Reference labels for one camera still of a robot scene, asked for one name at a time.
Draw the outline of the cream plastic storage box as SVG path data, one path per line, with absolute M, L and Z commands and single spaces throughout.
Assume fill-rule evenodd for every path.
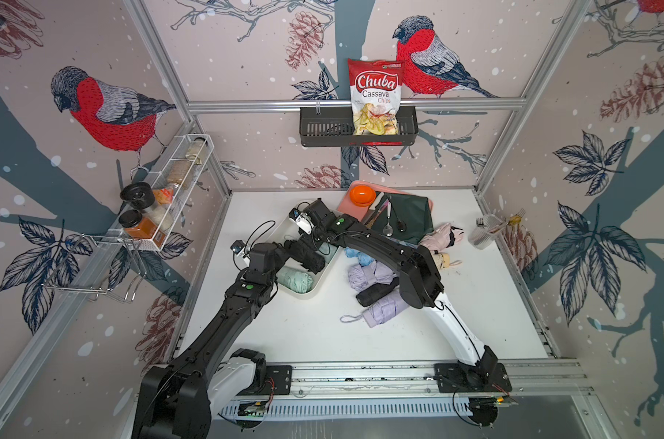
M 290 254 L 277 274 L 280 288 L 300 299 L 312 298 L 329 274 L 338 248 L 315 230 L 306 233 L 293 218 L 292 211 L 266 235 L 266 241 L 279 243 Z

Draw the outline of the black umbrella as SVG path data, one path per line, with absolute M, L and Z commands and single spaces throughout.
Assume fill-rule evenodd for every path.
M 314 247 L 311 247 L 302 239 L 297 241 L 287 240 L 284 243 L 284 249 L 288 252 L 291 259 L 300 263 L 308 272 L 318 274 L 326 266 L 324 257 L 318 254 Z
M 396 287 L 399 286 L 399 278 L 395 277 L 389 284 L 374 284 L 370 285 L 356 295 L 356 300 L 361 307 L 370 307 L 381 298 L 386 297 Z

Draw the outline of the lilac umbrella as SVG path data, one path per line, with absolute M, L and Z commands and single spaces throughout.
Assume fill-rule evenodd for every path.
M 394 278 L 394 272 L 379 262 L 372 262 L 366 266 L 356 264 L 348 270 L 348 283 L 357 292 L 372 285 L 390 285 Z
M 366 308 L 360 315 L 341 316 L 339 320 L 344 324 L 364 321 L 370 329 L 373 329 L 389 322 L 409 307 L 398 292 L 392 292 Z

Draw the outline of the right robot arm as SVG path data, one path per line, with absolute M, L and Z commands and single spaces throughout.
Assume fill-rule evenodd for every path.
M 428 249 L 396 243 L 366 228 L 354 217 L 338 216 L 322 199 L 316 199 L 297 213 L 292 211 L 290 218 L 316 245 L 328 243 L 359 250 L 397 274 L 402 300 L 410 307 L 426 310 L 452 347 L 471 386 L 486 384 L 498 370 L 496 354 L 473 334 L 449 301 Z

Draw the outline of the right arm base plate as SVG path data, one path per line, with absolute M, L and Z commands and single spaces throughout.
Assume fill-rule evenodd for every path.
M 439 393 L 511 393 L 512 384 L 503 363 L 487 374 L 460 362 L 434 364 Z

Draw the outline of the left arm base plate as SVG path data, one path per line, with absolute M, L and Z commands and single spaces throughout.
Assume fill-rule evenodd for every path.
M 240 392 L 240 396 L 249 395 L 289 395 L 291 392 L 293 367 L 290 365 L 269 365 L 258 368 L 252 384 Z

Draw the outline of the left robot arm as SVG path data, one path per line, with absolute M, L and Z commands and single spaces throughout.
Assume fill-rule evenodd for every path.
M 216 316 L 167 366 L 143 377 L 132 426 L 134 438 L 205 438 L 214 417 L 238 394 L 278 393 L 264 354 L 230 348 L 273 297 L 289 258 L 279 243 L 257 243 L 249 264 L 227 289 Z

